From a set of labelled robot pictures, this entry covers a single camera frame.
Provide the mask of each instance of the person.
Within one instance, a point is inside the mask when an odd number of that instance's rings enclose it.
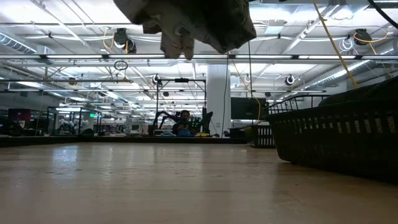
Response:
[[[180,131],[182,131],[184,129],[189,129],[189,127],[188,127],[189,117],[190,117],[189,111],[187,111],[187,110],[181,111],[180,120],[173,125],[173,128],[172,128],[173,134],[178,136]]]

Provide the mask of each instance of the black cable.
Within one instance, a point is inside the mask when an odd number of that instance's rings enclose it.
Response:
[[[374,9],[386,20],[388,21],[391,25],[393,25],[395,28],[398,29],[398,24],[393,21],[383,10],[381,10],[381,8],[374,3],[373,0],[368,0],[369,4],[372,5],[374,7]]]
[[[225,89],[224,89],[224,109],[223,109],[223,125],[222,125],[222,128],[221,128],[221,138],[223,138],[223,135],[224,135],[224,120],[225,120],[225,103],[226,103],[226,101],[225,101],[225,96],[226,96],[226,88],[227,88],[227,86],[228,86],[228,71],[229,71],[229,69],[228,69],[228,60],[229,60],[229,52],[226,54],[226,74],[225,74]]]
[[[253,84],[251,81],[251,51],[250,51],[250,41],[248,42],[249,44],[249,73],[250,73],[250,94],[251,94],[251,100],[253,100]],[[254,126],[254,120],[251,120],[251,125]]]

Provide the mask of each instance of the metal frame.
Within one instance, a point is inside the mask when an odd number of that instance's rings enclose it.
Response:
[[[252,60],[298,60],[298,61],[307,61],[307,60],[321,60],[321,61],[330,61],[330,60],[339,60],[337,55],[294,55],[294,54],[255,54],[250,55]],[[398,60],[398,55],[342,55],[343,59],[347,61],[357,61],[357,60]],[[248,54],[228,54],[228,55],[203,55],[196,54],[193,56],[193,60],[249,60]],[[2,55],[0,54],[0,59],[3,60],[56,60],[56,59],[85,59],[85,60],[109,60],[109,59],[117,59],[117,60],[127,60],[127,59],[168,59],[168,56],[164,54],[53,54],[53,55],[23,55],[23,54],[15,54],[15,55]],[[180,56],[179,59],[185,60],[184,56]]]
[[[162,88],[161,89],[159,89],[159,82],[163,82],[163,81],[165,81],[165,83],[163,84],[163,86],[162,86]],[[199,86],[199,84],[198,84],[198,82],[203,82],[204,84],[205,84],[205,89],[203,89],[202,87],[200,87],[200,91],[202,91],[202,92],[204,92],[205,93],[205,99],[203,100],[204,102],[205,102],[205,104],[203,105],[203,107],[204,108],[206,108],[206,101],[207,101],[207,87],[206,87],[206,80],[191,80],[191,79],[188,79],[188,78],[174,78],[174,79],[172,79],[172,78],[164,78],[164,79],[158,79],[157,81],[156,81],[156,114],[159,112],[159,92],[161,91],[161,90],[163,90],[163,88],[167,85],[167,84],[169,84],[169,82],[179,82],[179,83],[188,83],[188,82],[194,82],[195,84],[197,84],[198,86]]]
[[[295,110],[300,110],[300,109],[304,109],[304,108],[299,108],[298,104],[297,104],[297,98],[311,98],[311,107],[313,108],[313,98],[321,98],[321,100],[323,100],[324,98],[328,97],[330,95],[301,95],[301,96],[293,96],[291,98],[288,98],[282,102],[279,103],[275,103],[273,105],[268,106],[267,108],[265,108],[265,110],[268,111],[268,113],[271,114],[277,114],[277,113],[285,113],[285,112],[289,112],[289,111],[295,111]]]
[[[56,109],[56,108],[61,108],[61,107],[59,107],[59,106],[49,106],[49,107],[47,107],[47,119],[46,119],[46,128],[45,128],[45,132],[48,134],[49,133],[49,120],[50,120],[50,117],[49,117],[49,114],[50,114],[50,109]],[[97,110],[92,110],[92,109],[88,109],[88,108],[80,108],[80,111],[79,111],[79,127],[78,127],[78,134],[77,135],[79,135],[80,134],[80,125],[81,125],[81,112],[82,112],[82,110],[87,110],[87,111],[89,111],[89,112],[94,112],[94,113],[98,113],[98,116],[97,116],[97,130],[96,130],[96,132],[98,133],[98,122],[99,122],[99,126],[101,127],[101,123],[102,123],[102,112],[100,112],[100,111],[97,111]],[[73,117],[72,116],[70,116],[70,119],[69,120],[74,120],[75,119],[75,112],[70,112],[70,113],[73,113]]]
[[[203,92],[206,90],[203,89],[156,89],[156,90],[137,90],[137,89],[120,89],[120,90],[90,90],[90,89],[82,89],[82,90],[67,90],[67,89],[44,89],[44,90],[40,90],[40,89],[4,89],[4,92],[104,92],[104,91],[113,91],[113,92],[120,92],[120,93],[154,93],[154,92],[184,92],[184,91],[189,91],[189,92]],[[326,93],[326,90],[266,90],[266,89],[258,89],[258,90],[251,90],[253,93],[265,93],[265,92],[269,92],[269,93]],[[231,90],[232,93],[250,93],[250,90]]]

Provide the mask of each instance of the black plastic crate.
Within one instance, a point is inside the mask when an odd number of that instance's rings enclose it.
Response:
[[[275,141],[272,135],[271,126],[253,125],[245,129],[248,143],[255,148],[275,148]]]
[[[285,161],[398,179],[398,99],[368,99],[268,116]]]

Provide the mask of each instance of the ceiling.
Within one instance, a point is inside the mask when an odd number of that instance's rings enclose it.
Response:
[[[369,9],[368,5],[360,1],[347,1],[348,5],[339,7],[339,10],[331,13],[326,17],[326,24],[331,35],[335,40],[335,44],[339,46],[343,38],[348,34],[355,33],[356,29],[367,29],[373,39],[380,39],[389,34],[387,38],[374,44],[377,48],[379,45],[390,41],[396,33],[395,28],[391,27],[374,9]],[[86,45],[76,39],[71,32],[58,24],[58,21],[49,14],[45,13],[39,7],[35,6],[31,0],[2,0],[0,1],[0,33],[5,32],[12,35],[16,39],[37,49],[46,46],[53,54],[124,54],[121,49],[114,45],[108,49],[106,46],[111,45],[112,33],[116,28],[126,27],[129,37],[135,42],[137,54],[162,54],[159,49],[160,34],[149,35],[142,33],[142,27],[132,25],[126,17],[114,5],[112,0],[63,0],[63,1],[42,1],[46,10],[56,17],[60,22],[66,24],[69,29],[76,34],[77,37],[83,39]],[[326,9],[327,4],[319,4],[320,10]],[[395,21],[398,21],[397,9],[384,9],[384,11]],[[251,2],[250,5],[251,18],[255,24],[257,31],[257,39],[243,45],[240,49],[235,49],[231,54],[305,54],[305,55],[335,55],[325,30],[321,24],[316,24],[313,29],[308,29],[312,22],[317,19],[316,11],[311,1],[295,1],[294,4],[265,4],[260,1]],[[275,34],[266,34],[270,32],[272,27],[271,21],[283,20],[284,25],[279,32],[281,38]],[[306,35],[294,45],[294,39],[305,31]],[[355,50],[359,54],[370,54],[369,46],[355,45]],[[0,54],[20,54],[20,52],[10,49],[9,47],[0,45]],[[209,45],[195,42],[195,54],[217,54]],[[342,51],[342,54],[355,54],[352,50]],[[103,80],[109,79],[110,72],[114,72],[113,66],[106,67],[100,65],[102,62],[98,60],[76,60],[85,66],[73,66],[73,61],[54,60],[55,64],[46,65],[45,63],[37,63],[35,60],[8,60],[8,63],[25,67],[26,73],[0,73],[3,78],[43,78],[47,73],[54,75],[53,79],[68,79],[74,77],[76,79],[97,80],[101,83]],[[69,66],[61,66],[62,63],[69,63]],[[102,83],[101,88],[108,89],[151,89],[153,88],[152,77],[158,74],[160,78],[196,78],[205,79],[207,76],[207,66],[212,63],[226,63],[226,61],[212,60],[129,60],[134,66],[129,66],[125,71],[116,71],[111,78],[122,79],[124,77],[133,81],[132,83]],[[249,64],[248,61],[229,61],[229,69],[232,76],[240,77],[239,85],[235,90],[244,90],[250,83],[244,79],[248,73],[252,73],[252,87],[257,90],[273,89],[285,90],[284,78],[293,75],[300,78],[299,82],[309,82],[323,73],[339,66],[337,61],[328,63],[307,62],[290,62],[273,61],[273,62],[255,62]],[[13,84],[15,88],[27,88],[29,86]],[[68,83],[52,83],[46,88],[78,88],[93,89],[97,88],[94,83],[78,83],[71,86]],[[170,89],[186,89],[200,90],[194,83],[174,83],[167,85]],[[61,96],[69,96],[68,94],[58,93]],[[92,92],[87,96],[87,92],[79,93],[82,98],[98,97],[96,92]],[[138,93],[138,92],[118,92],[117,95],[130,102],[138,102],[141,104],[153,103],[154,93]],[[245,96],[245,93],[232,92],[232,96]],[[163,99],[203,99],[204,94],[201,92],[192,93],[170,93],[169,97]]]

